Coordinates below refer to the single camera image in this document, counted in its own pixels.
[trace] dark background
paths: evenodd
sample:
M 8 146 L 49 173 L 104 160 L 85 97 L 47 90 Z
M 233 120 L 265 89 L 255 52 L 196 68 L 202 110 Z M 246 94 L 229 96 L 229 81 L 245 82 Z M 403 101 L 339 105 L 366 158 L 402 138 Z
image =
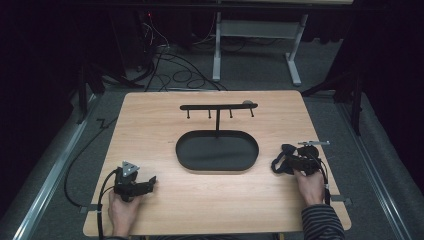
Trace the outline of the dark background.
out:
M 400 158 L 423 191 L 423 164 L 420 163 L 424 103 L 423 4 L 419 0 L 364 3 L 376 6 L 385 3 L 392 10 L 383 14 L 363 12 L 356 18 L 352 14 L 311 14 L 303 40 L 320 38 L 325 44 L 345 39 L 328 79 L 349 71 L 352 63 L 365 56 L 368 62 L 363 68 L 364 91 Z M 122 59 L 125 49 L 117 43 L 119 38 L 114 38 L 114 21 L 108 12 L 71 14 L 57 1 L 8 1 L 2 5 L 0 169 L 3 174 L 0 181 L 5 204 L 1 205 L 0 213 L 3 216 L 73 110 L 70 98 L 78 86 L 82 56 L 118 74 L 130 63 Z M 230 18 L 253 17 L 247 13 L 227 14 Z M 84 27 L 78 30 L 72 16 L 80 16 L 77 24 Z M 119 11 L 114 17 L 119 19 Z M 206 36 L 213 15 L 155 12 L 154 17 L 157 27 L 170 36 L 171 42 L 189 48 L 193 41 L 191 33 L 199 38 Z M 255 17 L 266 20 L 291 16 Z M 136 38 L 134 22 L 129 25 Z M 99 29 L 98 34 L 88 34 L 86 30 L 90 26 Z M 88 46 L 99 49 L 94 51 Z M 118 57 L 108 59 L 99 55 L 101 53 Z

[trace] finger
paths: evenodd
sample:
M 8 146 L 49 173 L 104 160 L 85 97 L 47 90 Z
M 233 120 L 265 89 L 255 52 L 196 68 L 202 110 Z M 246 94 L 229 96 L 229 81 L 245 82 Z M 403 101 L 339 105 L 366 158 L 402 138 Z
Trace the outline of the finger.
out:
M 136 197 L 134 197 L 134 199 L 131 201 L 131 204 L 138 205 L 138 204 L 140 204 L 141 199 L 143 199 L 143 195 L 136 196 Z
M 109 191 L 109 202 L 113 202 L 113 200 L 115 199 L 115 192 L 112 190 Z
M 299 170 L 293 169 L 293 173 L 297 178 L 304 177 L 304 175 Z
M 312 174 L 313 176 L 319 176 L 319 177 L 324 177 L 324 175 L 322 174 L 322 172 L 320 170 L 317 170 L 316 172 L 314 172 L 314 174 Z

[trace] metal leg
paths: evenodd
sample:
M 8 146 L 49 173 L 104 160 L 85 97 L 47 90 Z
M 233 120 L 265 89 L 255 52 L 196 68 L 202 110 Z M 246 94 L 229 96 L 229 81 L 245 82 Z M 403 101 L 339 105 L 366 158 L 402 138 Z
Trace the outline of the metal leg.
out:
M 216 13 L 216 35 L 215 35 L 215 55 L 213 58 L 212 80 L 219 82 L 221 79 L 221 13 Z
M 294 63 L 294 57 L 296 56 L 297 49 L 299 48 L 300 40 L 302 39 L 303 31 L 305 30 L 306 21 L 308 20 L 308 15 L 302 15 L 299 26 L 297 28 L 296 37 L 293 44 L 293 49 L 290 53 L 286 53 L 286 61 L 290 70 L 290 75 L 292 77 L 293 85 L 300 86 L 302 83 L 300 81 L 299 73 L 297 72 L 296 64 Z

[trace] wrist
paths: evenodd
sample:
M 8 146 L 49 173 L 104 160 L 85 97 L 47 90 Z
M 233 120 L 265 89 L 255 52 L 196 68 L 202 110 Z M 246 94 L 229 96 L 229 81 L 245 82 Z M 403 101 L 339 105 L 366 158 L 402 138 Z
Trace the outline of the wrist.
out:
M 127 229 L 114 228 L 112 235 L 115 237 L 128 238 L 130 234 Z
M 317 204 L 322 204 L 322 203 L 323 203 L 322 199 L 314 199 L 314 198 L 305 199 L 305 204 L 307 207 L 317 205 Z

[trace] metal rail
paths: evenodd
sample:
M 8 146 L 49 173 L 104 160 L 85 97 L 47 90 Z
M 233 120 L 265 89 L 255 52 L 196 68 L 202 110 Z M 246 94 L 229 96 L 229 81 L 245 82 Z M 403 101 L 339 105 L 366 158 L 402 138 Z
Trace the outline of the metal rail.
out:
M 81 124 L 78 124 L 74 129 L 74 134 L 72 135 L 68 145 L 50 170 L 50 173 L 44 181 L 44 184 L 38 192 L 38 195 L 35 197 L 31 208 L 16 231 L 13 240 L 26 240 L 32 238 L 32 235 L 34 234 L 35 229 L 37 228 L 37 225 L 44 214 L 44 211 L 46 210 L 58 184 L 60 183 L 60 179 L 63 177 L 66 169 L 70 164 L 71 159 L 69 159 L 69 156 L 71 155 L 72 150 L 74 149 L 87 125 L 87 119 L 99 102 L 98 98 L 95 98 L 94 94 L 91 96 L 89 101 L 92 102 L 92 107 L 89 109 L 87 118 L 85 118 L 85 120 Z
M 365 172 L 381 204 L 381 207 L 383 208 L 383 211 L 386 214 L 389 224 L 392 227 L 394 234 L 396 235 L 396 239 L 412 240 L 411 235 L 409 234 L 409 231 L 402 220 L 400 212 L 397 209 L 396 203 L 393 201 L 392 197 L 390 196 L 390 193 L 384 185 L 384 182 L 381 179 L 377 168 L 372 162 L 371 156 L 369 155 L 368 150 L 365 147 L 364 142 L 362 141 L 362 138 L 355 133 L 355 130 L 350 125 L 349 110 L 344 104 L 337 104 L 336 106 L 344 122 L 346 123 L 346 126 L 349 129 L 353 140 L 355 141 L 356 147 L 362 155 L 362 163 L 364 164 Z

